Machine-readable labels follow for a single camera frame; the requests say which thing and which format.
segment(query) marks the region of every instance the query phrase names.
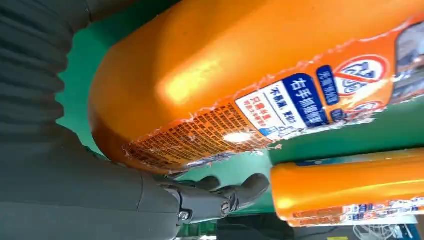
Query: detergent bottle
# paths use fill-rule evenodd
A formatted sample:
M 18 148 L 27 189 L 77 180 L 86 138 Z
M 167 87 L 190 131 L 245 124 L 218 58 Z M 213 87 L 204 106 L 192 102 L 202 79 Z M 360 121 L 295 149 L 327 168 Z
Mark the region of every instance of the detergent bottle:
M 293 227 L 424 214 L 423 160 L 417 148 L 277 165 L 275 212 Z
M 423 93 L 423 21 L 422 0 L 181 1 L 104 58 L 93 138 L 169 174 L 354 122 Z

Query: white label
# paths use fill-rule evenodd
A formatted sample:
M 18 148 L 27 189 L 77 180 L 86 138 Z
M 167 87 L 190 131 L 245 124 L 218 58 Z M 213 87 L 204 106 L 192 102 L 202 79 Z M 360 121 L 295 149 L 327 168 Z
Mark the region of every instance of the white label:
M 235 104 L 256 129 L 273 141 L 307 127 L 282 81 L 241 97 Z

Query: green table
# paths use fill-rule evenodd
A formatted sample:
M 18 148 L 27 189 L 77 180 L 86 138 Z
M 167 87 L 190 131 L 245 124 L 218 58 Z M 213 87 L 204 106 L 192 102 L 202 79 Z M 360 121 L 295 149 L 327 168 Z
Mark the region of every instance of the green table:
M 108 49 L 120 39 L 167 9 L 175 0 L 139 2 L 132 8 L 96 23 L 80 32 L 69 55 L 68 71 L 62 74 L 65 92 L 57 99 L 65 107 L 59 123 L 75 131 L 82 143 L 100 153 L 90 133 L 87 99 L 91 80 Z M 199 180 L 217 176 L 223 185 L 239 184 L 254 173 L 269 176 L 273 165 L 288 161 L 313 160 L 335 156 L 397 150 L 424 145 L 424 97 L 390 106 L 375 115 L 369 124 L 329 130 L 281 142 L 282 150 L 263 151 L 263 155 L 244 153 L 212 166 L 193 169 L 184 179 Z M 268 191 L 243 213 L 273 212 Z

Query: plastic bottle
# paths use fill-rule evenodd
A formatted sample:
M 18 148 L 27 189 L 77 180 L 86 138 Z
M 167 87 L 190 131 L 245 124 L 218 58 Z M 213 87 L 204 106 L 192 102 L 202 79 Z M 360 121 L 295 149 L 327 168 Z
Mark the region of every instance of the plastic bottle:
M 168 174 L 379 111 L 392 97 L 397 36 L 422 9 L 181 1 L 105 57 L 89 99 L 94 140 L 113 161 Z
M 423 159 L 417 148 L 280 164 L 275 211 L 296 227 L 424 214 Z

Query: blue label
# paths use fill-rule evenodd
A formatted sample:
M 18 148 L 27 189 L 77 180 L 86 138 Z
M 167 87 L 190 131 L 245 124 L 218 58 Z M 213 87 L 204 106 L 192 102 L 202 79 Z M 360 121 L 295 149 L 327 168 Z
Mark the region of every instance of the blue label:
M 359 212 L 365 213 L 367 211 L 367 205 L 366 204 L 360 204 L 359 205 Z
M 324 93 L 327 105 L 332 106 L 338 104 L 340 101 L 339 94 L 337 93 L 336 82 L 334 80 L 333 70 L 329 65 L 322 66 L 316 70 L 319 84 Z
M 345 118 L 342 109 L 336 109 L 330 112 L 331 119 L 333 122 L 343 120 Z
M 283 79 L 282 83 L 308 128 L 329 123 L 311 76 L 297 73 Z

